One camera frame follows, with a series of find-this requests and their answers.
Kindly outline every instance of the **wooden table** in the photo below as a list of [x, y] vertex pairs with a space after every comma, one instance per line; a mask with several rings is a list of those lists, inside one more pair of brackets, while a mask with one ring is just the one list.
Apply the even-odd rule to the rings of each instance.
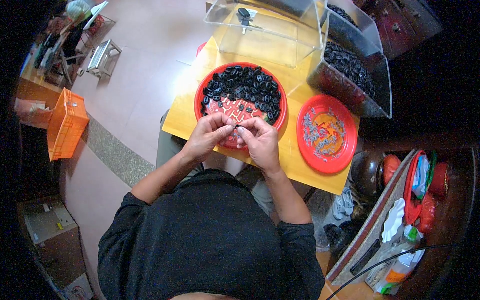
[[[301, 106], [316, 93], [306, 83], [311, 57], [306, 57], [292, 69], [263, 60], [256, 60], [235, 54], [220, 53], [213, 37], [192, 63], [188, 74], [178, 80], [177, 95], [162, 127], [163, 131], [188, 139], [197, 120], [193, 111], [193, 99], [200, 81], [214, 68], [234, 61], [247, 61], [269, 70], [282, 84], [287, 94], [288, 116], [279, 132], [280, 164], [290, 179], [331, 192], [341, 194], [347, 180], [350, 164], [335, 174], [319, 173], [307, 165], [297, 145], [296, 123]], [[358, 130], [359, 119], [354, 116]], [[215, 151], [253, 164], [248, 153], [216, 146]]]

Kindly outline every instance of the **bottle label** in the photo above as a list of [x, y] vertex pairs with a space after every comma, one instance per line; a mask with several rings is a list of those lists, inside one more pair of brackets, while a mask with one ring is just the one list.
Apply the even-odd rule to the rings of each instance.
[[402, 282], [407, 277], [407, 274], [397, 273], [394, 270], [390, 270], [385, 280], [387, 282]]

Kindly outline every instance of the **key fob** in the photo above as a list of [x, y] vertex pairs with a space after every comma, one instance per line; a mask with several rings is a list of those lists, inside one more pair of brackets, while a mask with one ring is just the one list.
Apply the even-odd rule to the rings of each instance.
[[242, 17], [244, 17], [244, 18], [250, 18], [250, 14], [249, 14], [248, 10], [246, 10], [245, 8], [240, 7], [240, 8], [238, 9], [238, 12], [239, 12], [239, 15], [241, 15]]

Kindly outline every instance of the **red plastic plate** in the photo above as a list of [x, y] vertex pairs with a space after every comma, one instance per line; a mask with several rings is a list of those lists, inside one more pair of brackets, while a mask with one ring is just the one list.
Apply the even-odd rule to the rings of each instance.
[[[200, 85], [198, 86], [197, 92], [195, 94], [195, 100], [194, 100], [194, 110], [195, 110], [195, 117], [197, 118], [197, 121], [199, 118], [203, 116], [201, 109], [202, 109], [202, 104], [201, 101], [203, 101], [204, 94], [203, 90], [204, 87], [207, 86], [208, 82], [212, 80], [212, 76], [214, 73], [220, 73], [223, 72], [227, 67], [230, 66], [235, 66], [235, 65], [240, 65], [242, 67], [252, 67], [256, 68], [257, 65], [249, 62], [231, 62], [224, 64], [218, 68], [215, 68], [213, 71], [211, 71], [203, 80], [200, 82]], [[281, 94], [281, 99], [280, 99], [280, 115], [278, 116], [278, 119], [276, 122], [273, 124], [273, 126], [280, 131], [280, 128], [282, 127], [283, 123], [285, 122], [285, 118], [287, 117], [287, 96], [285, 95], [285, 91], [283, 90], [282, 84], [278, 79], [271, 74], [268, 70], [262, 68], [262, 71], [265, 72], [265, 74], [270, 75], [273, 77], [273, 80], [275, 80], [278, 83], [278, 90], [280, 91]], [[213, 100], [210, 100], [210, 103], [206, 107], [206, 112], [208, 114], [215, 113], [217, 111], [221, 111], [225, 113], [227, 116], [231, 117], [235, 123], [240, 123], [244, 120], [250, 119], [255, 116], [259, 116], [263, 118], [264, 120], [267, 120], [266, 113], [261, 112], [259, 109], [255, 108], [255, 105], [252, 102], [245, 101], [243, 99], [237, 100], [237, 101], [230, 101], [227, 98], [222, 98], [223, 102], [223, 107], [219, 108], [217, 103]], [[244, 108], [242, 111], [238, 110], [238, 106], [240, 104], [244, 105]], [[246, 108], [252, 108], [253, 112], [248, 113], [246, 112]], [[227, 148], [233, 148], [237, 149], [237, 139], [235, 137], [230, 137], [228, 142], [225, 143], [224, 145]]]
[[312, 168], [336, 173], [352, 160], [357, 147], [357, 129], [352, 115], [340, 101], [332, 96], [317, 95], [300, 109], [297, 142]]

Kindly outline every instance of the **plastic bin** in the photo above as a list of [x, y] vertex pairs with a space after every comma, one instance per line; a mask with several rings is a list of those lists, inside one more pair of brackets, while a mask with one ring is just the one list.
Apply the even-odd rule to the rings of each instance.
[[73, 156], [88, 121], [84, 99], [64, 88], [47, 129], [50, 161]]
[[326, 0], [326, 11], [329, 11], [331, 14], [338, 17], [340, 16], [339, 14], [328, 8], [329, 4], [343, 9], [358, 26], [358, 28], [356, 28], [350, 22], [338, 22], [340, 19], [344, 20], [343, 18], [330, 18], [331, 30], [341, 31], [345, 42], [351, 43], [357, 48], [362, 49], [364, 55], [370, 55], [377, 51], [380, 51], [381, 53], [384, 52], [377, 25], [363, 10], [358, 8], [350, 0]]
[[360, 117], [392, 117], [392, 92], [390, 71], [383, 53], [357, 30], [356, 35], [349, 36], [345, 30], [351, 25], [337, 13], [327, 11], [322, 26], [323, 45], [333, 41], [345, 49], [353, 51], [362, 61], [372, 76], [376, 86], [375, 99], [370, 98], [343, 73], [324, 59], [324, 49], [314, 53], [307, 82], [313, 88], [320, 89], [342, 101], [351, 112]]
[[[323, 3], [318, 5], [323, 14]], [[241, 25], [237, 16], [241, 7], [249, 10], [250, 25], [260, 28]], [[204, 21], [216, 28], [213, 37], [219, 52], [295, 68], [322, 49], [318, 10], [313, 0], [216, 0]]]

